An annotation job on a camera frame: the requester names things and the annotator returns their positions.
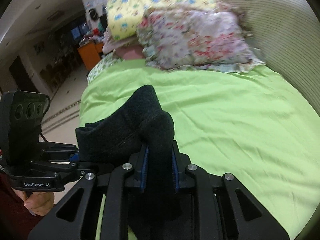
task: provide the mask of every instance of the door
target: door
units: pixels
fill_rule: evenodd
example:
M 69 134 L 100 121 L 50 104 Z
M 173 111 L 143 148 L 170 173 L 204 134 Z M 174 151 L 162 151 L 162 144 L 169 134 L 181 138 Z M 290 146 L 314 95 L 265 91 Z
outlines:
M 28 73 L 26 72 L 20 57 L 17 57 L 14 60 L 9 67 L 9 71 L 20 90 L 39 93 Z

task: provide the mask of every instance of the green bed sheet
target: green bed sheet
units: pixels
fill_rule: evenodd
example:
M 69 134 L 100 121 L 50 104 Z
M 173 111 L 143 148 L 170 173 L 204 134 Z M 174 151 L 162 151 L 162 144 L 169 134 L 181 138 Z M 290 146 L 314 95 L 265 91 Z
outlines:
M 81 126 L 154 86 L 181 152 L 209 173 L 231 172 L 294 239 L 320 202 L 320 117 L 281 75 L 164 72 L 144 60 L 106 69 L 82 95 Z

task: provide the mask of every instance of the pink cloth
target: pink cloth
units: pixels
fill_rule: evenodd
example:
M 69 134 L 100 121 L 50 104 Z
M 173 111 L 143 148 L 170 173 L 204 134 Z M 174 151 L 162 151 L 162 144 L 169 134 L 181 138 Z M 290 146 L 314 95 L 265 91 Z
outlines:
M 142 53 L 143 47 L 140 45 L 129 45 L 116 49 L 116 54 L 125 60 L 143 59 L 145 56 Z
M 118 49 L 124 45 L 128 45 L 130 43 L 138 43 L 138 38 L 136 35 L 125 38 L 120 41 L 115 41 L 111 35 L 111 31 L 107 27 L 106 32 L 104 33 L 104 38 L 102 40 L 104 43 L 104 46 L 102 48 L 102 52 L 104 54 L 109 54 L 112 52 L 114 49 Z

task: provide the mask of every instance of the yellow pillow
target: yellow pillow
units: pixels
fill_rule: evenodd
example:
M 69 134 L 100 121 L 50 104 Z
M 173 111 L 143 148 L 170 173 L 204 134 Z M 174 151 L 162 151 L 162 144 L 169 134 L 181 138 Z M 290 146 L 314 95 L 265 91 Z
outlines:
M 108 0 L 108 27 L 113 38 L 121 40 L 134 35 L 147 8 L 166 7 L 177 2 L 186 2 L 199 9 L 216 7 L 216 0 Z

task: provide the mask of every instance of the red sleeve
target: red sleeve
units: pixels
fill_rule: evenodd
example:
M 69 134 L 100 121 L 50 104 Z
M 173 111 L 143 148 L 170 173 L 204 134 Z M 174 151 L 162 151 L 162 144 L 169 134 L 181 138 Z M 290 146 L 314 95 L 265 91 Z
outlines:
M 32 228 L 41 220 L 40 216 L 33 216 L 23 205 L 10 187 L 8 178 L 0 174 L 0 219 L 9 232 L 18 239 L 26 240 Z

